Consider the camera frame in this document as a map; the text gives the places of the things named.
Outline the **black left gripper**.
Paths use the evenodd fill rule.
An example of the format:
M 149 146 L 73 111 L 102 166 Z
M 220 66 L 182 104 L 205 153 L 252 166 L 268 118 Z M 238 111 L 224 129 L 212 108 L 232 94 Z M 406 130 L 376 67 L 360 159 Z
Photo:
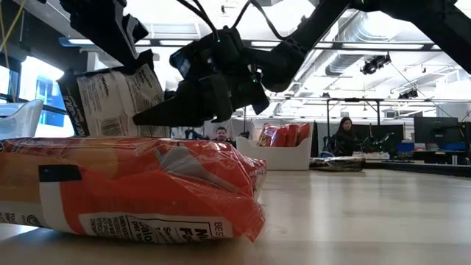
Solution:
M 123 65 L 135 60 L 135 44 L 148 30 L 130 14 L 114 19 L 122 15 L 127 0 L 60 0 L 60 5 L 70 14 L 73 28 L 104 52 Z

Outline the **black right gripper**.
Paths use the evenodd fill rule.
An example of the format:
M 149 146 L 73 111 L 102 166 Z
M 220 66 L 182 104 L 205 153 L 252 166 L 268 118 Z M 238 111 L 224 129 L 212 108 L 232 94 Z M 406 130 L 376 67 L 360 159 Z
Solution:
M 200 127 L 206 121 L 226 121 L 247 105 L 257 114 L 267 109 L 261 74 L 237 29 L 225 27 L 206 35 L 205 48 L 211 75 L 184 79 L 176 89 L 166 89 L 164 102 L 132 117 L 135 125 Z

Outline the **black spicy noodles pack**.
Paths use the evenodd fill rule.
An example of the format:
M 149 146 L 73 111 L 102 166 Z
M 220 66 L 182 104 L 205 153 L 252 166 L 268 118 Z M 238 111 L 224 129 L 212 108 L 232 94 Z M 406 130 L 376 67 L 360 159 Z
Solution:
M 168 127 L 136 125 L 133 116 L 164 100 L 153 53 L 141 52 L 129 65 L 75 74 L 57 81 L 76 136 L 169 136 Z
M 360 172 L 366 163 L 359 157 L 311 158 L 309 169 L 326 172 Z

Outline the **large window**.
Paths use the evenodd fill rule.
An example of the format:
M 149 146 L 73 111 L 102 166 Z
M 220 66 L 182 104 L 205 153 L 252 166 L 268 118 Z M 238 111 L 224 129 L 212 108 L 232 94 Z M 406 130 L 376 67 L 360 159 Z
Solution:
M 43 101 L 34 137 L 74 135 L 57 80 L 63 71 L 35 57 L 24 61 L 0 58 L 0 103 Z

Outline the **white plastic bin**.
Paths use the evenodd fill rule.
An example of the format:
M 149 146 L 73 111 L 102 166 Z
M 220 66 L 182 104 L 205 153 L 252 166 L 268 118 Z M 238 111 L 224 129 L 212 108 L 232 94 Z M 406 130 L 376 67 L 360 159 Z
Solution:
M 260 147 L 257 140 L 248 140 L 237 137 L 238 151 L 249 158 L 266 161 L 268 170 L 302 171 L 308 170 L 311 159 L 312 124 L 311 134 L 299 146 L 295 147 Z

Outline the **clear plastic bin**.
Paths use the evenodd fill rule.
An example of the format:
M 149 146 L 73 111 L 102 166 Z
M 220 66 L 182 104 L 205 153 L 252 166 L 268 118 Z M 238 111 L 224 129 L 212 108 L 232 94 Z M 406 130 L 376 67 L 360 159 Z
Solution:
M 0 140 L 35 136 L 43 101 L 0 103 Z

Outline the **seated person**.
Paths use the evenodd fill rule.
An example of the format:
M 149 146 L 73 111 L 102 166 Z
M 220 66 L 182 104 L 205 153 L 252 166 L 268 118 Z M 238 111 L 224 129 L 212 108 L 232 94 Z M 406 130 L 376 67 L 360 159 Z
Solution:
M 362 147 L 363 142 L 354 133 L 352 120 L 344 117 L 336 133 L 325 139 L 324 151 L 334 157 L 347 157 L 354 152 L 361 152 Z

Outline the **black computer monitor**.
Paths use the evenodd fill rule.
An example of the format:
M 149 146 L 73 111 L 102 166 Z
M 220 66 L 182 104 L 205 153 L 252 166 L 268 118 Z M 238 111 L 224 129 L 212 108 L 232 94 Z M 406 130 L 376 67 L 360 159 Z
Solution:
M 461 139 L 457 118 L 414 117 L 414 140 L 423 144 L 451 144 Z
M 404 127 L 398 124 L 367 125 L 361 128 L 358 135 L 364 152 L 393 153 L 404 139 Z

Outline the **black background rig frame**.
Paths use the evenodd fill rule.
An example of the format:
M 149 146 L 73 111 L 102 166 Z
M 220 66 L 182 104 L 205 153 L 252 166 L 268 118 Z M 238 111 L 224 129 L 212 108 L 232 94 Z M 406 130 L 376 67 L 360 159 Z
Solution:
M 330 105 L 331 101 L 336 101 L 336 104 L 340 102 L 353 102 L 359 103 L 363 102 L 365 105 L 369 105 L 377 114 L 377 125 L 380 126 L 380 103 L 383 101 L 382 99 L 377 98 L 358 98 L 358 97 L 350 97 L 350 98 L 325 98 L 326 100 L 326 108 L 327 108 L 327 135 L 323 138 L 323 151 L 328 151 L 329 147 L 329 140 L 330 140 L 330 109 L 333 105 Z

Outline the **silver ceiling duct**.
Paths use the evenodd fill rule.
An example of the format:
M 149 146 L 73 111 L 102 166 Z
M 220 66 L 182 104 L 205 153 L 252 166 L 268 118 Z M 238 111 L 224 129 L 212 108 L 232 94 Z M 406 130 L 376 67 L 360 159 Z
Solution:
M 359 12 L 345 29 L 337 34 L 339 42 L 386 42 L 410 28 L 412 24 L 390 17 L 380 11 Z M 325 67 L 328 76 L 340 76 L 364 54 L 352 51 L 330 51 L 331 62 Z

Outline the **black ceiling light rail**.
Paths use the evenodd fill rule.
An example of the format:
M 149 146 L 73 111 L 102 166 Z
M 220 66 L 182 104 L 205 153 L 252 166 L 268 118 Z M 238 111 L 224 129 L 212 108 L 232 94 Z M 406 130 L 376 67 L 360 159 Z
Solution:
M 194 40 L 185 39 L 144 39 L 135 45 L 138 47 L 183 47 Z M 245 46 L 251 48 L 271 49 L 276 47 L 280 41 L 277 40 L 242 40 Z M 84 38 L 59 38 L 62 46 L 95 46 L 95 44 Z M 319 50 L 345 50 L 345 51 L 378 51 L 378 52 L 443 52 L 434 43 L 407 43 L 407 42 L 337 42 L 320 41 L 312 49 Z

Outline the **black metal table frame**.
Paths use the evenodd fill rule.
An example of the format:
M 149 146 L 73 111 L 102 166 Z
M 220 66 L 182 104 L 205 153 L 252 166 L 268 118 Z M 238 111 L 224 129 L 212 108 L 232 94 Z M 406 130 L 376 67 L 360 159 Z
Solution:
M 364 168 L 471 178 L 471 166 L 427 163 L 396 163 L 367 160 L 364 163 Z

